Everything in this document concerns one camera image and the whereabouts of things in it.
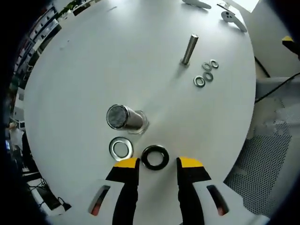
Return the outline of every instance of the white wall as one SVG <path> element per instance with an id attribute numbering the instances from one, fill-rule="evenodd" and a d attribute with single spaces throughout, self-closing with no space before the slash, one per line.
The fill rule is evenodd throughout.
<path id="1" fill-rule="evenodd" d="M 71 0 L 53 2 L 57 10 L 61 11 Z M 271 77 L 292 76 L 300 71 L 298 57 L 281 44 L 281 39 L 289 35 L 289 32 L 266 0 L 261 0 L 252 13 L 237 4 L 232 5 L 241 12 L 252 40 L 254 54 Z"/>

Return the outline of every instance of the metal cylinder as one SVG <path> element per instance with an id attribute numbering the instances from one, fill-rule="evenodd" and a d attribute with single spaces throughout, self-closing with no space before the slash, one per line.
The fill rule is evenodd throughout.
<path id="1" fill-rule="evenodd" d="M 143 126 L 142 116 L 124 105 L 111 106 L 107 111 L 106 121 L 115 130 L 139 130 Z"/>
<path id="2" fill-rule="evenodd" d="M 188 65 L 189 59 L 192 56 L 192 53 L 194 51 L 197 41 L 198 41 L 198 36 L 196 34 L 192 34 L 191 38 L 189 39 L 188 45 L 187 45 L 186 53 L 184 54 L 184 57 L 181 60 L 182 64 Z"/>

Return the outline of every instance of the black rubber ring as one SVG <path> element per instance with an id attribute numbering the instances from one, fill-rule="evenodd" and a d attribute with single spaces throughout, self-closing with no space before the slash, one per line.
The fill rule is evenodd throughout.
<path id="1" fill-rule="evenodd" d="M 148 155 L 154 151 L 159 152 L 163 155 L 163 161 L 159 165 L 151 165 L 150 162 L 148 161 Z M 151 145 L 151 146 L 147 147 L 142 152 L 142 156 L 141 156 L 142 163 L 145 165 L 146 168 L 148 168 L 150 170 L 161 170 L 161 169 L 165 168 L 165 166 L 169 162 L 169 159 L 170 159 L 170 157 L 169 157 L 169 153 L 167 152 L 167 150 L 158 145 Z"/>

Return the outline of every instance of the white round table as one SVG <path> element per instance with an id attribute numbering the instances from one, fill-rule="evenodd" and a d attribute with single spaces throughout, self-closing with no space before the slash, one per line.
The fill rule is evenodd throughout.
<path id="1" fill-rule="evenodd" d="M 255 62 L 248 33 L 180 0 L 102 0 L 65 26 L 42 53 L 25 90 L 28 141 L 56 196 L 72 197 L 116 163 L 109 143 L 128 138 L 134 157 L 164 146 L 169 164 L 140 165 L 134 224 L 179 224 L 178 156 L 197 158 L 224 180 L 245 141 L 255 100 Z M 191 34 L 199 40 L 189 67 L 180 65 Z M 198 88 L 201 65 L 215 59 L 213 82 Z M 143 110 L 143 135 L 109 128 L 113 104 Z"/>

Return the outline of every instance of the small washer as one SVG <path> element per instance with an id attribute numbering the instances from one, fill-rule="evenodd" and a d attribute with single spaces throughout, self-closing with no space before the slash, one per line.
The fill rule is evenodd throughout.
<path id="1" fill-rule="evenodd" d="M 203 77 L 208 82 L 212 82 L 213 79 L 214 79 L 214 76 L 212 75 L 212 73 L 211 72 L 207 72 L 207 71 L 203 73 Z"/>
<path id="2" fill-rule="evenodd" d="M 126 145 L 126 147 L 128 149 L 128 153 L 127 153 L 126 156 L 120 157 L 114 151 L 114 147 L 117 143 L 122 143 L 122 144 Z M 109 143 L 109 153 L 111 154 L 111 156 L 116 161 L 122 161 L 124 159 L 128 159 L 128 158 L 131 158 L 133 156 L 133 147 L 132 147 L 131 142 L 127 138 L 125 138 L 125 137 L 116 137 L 116 138 L 112 139 L 111 142 Z"/>
<path id="3" fill-rule="evenodd" d="M 210 72 L 212 70 L 212 65 L 208 62 L 205 62 L 202 64 L 202 68 L 205 69 L 206 71 Z"/>
<path id="4" fill-rule="evenodd" d="M 204 80 L 203 77 L 201 77 L 201 76 L 196 76 L 196 77 L 194 78 L 194 84 L 195 84 L 197 87 L 202 88 L 202 87 L 205 86 L 205 80 Z"/>
<path id="5" fill-rule="evenodd" d="M 219 64 L 215 60 L 210 60 L 210 65 L 216 69 L 219 68 Z"/>
<path id="6" fill-rule="evenodd" d="M 163 161 L 159 165 L 151 165 L 150 162 L 148 161 L 148 155 L 154 151 L 161 153 L 163 156 Z M 151 145 L 151 146 L 147 147 L 142 152 L 142 156 L 141 156 L 142 163 L 145 165 L 146 168 L 148 168 L 150 170 L 161 170 L 161 169 L 165 168 L 165 166 L 169 162 L 169 159 L 170 159 L 170 157 L 169 157 L 169 153 L 167 152 L 167 150 L 164 147 L 159 146 L 159 145 Z"/>

